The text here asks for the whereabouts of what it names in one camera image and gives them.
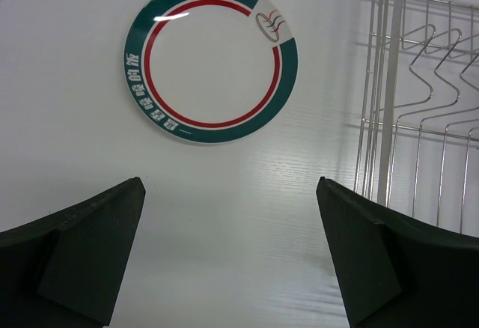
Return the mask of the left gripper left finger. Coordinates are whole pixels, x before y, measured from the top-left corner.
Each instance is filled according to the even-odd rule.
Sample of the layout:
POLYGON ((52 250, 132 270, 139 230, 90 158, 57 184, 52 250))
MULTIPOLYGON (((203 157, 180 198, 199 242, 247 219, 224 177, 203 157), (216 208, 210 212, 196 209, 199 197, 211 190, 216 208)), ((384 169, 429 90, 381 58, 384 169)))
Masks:
POLYGON ((145 196, 134 177, 3 231, 1 326, 109 326, 145 196))

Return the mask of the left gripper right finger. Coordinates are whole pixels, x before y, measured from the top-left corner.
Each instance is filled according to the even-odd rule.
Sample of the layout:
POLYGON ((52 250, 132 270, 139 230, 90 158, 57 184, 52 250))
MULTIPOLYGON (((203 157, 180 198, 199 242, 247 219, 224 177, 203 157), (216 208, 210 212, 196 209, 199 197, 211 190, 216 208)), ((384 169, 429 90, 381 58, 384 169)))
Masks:
POLYGON ((478 239, 322 177, 317 201, 351 327, 477 327, 478 239))

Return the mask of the green red rimmed plate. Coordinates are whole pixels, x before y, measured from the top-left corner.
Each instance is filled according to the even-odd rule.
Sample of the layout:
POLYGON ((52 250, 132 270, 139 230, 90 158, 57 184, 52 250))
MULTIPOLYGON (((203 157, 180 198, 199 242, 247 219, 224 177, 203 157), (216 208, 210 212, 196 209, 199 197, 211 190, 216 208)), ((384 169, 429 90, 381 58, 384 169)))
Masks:
POLYGON ((269 0, 151 0, 123 51, 140 110, 179 139, 219 144, 266 126, 295 85, 299 56, 269 0))

